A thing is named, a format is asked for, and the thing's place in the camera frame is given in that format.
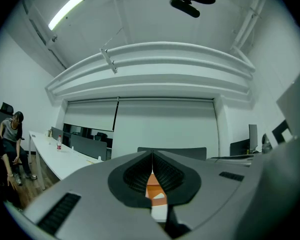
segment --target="fluorescent light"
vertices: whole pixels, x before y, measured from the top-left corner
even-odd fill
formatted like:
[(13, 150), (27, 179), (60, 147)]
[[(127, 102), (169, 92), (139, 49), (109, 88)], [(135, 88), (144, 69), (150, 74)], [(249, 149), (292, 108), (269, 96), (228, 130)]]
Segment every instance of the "fluorescent light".
[(48, 25), (49, 29), (53, 30), (55, 26), (59, 23), (59, 21), (61, 21), (62, 18), (67, 15), (67, 13), (70, 12), (74, 7), (76, 7), (76, 5), (80, 4), (82, 1), (83, 0), (70, 0), (69, 2), (67, 2), (53, 17), (53, 19)]

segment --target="water bottle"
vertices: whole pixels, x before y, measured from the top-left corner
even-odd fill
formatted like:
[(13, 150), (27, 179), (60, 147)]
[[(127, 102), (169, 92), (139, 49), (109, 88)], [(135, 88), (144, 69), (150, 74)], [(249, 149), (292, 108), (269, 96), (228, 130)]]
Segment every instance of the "water bottle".
[(57, 150), (61, 150), (61, 143), (62, 143), (61, 135), (59, 135), (57, 143), (56, 143), (56, 149)]

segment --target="white desk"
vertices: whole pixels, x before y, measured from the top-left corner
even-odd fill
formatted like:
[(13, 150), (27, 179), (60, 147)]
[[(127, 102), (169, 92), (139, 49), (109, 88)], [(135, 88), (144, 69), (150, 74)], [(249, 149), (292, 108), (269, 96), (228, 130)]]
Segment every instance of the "white desk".
[(98, 159), (74, 151), (63, 144), (61, 145), (61, 150), (57, 150), (57, 141), (52, 137), (45, 136), (43, 133), (29, 131), (29, 136), (29, 153), (31, 153), (32, 140), (36, 151), (38, 180), (43, 190), (46, 188), (42, 177), (39, 156), (42, 157), (46, 165), (60, 180), (63, 180), (85, 166), (102, 162)]

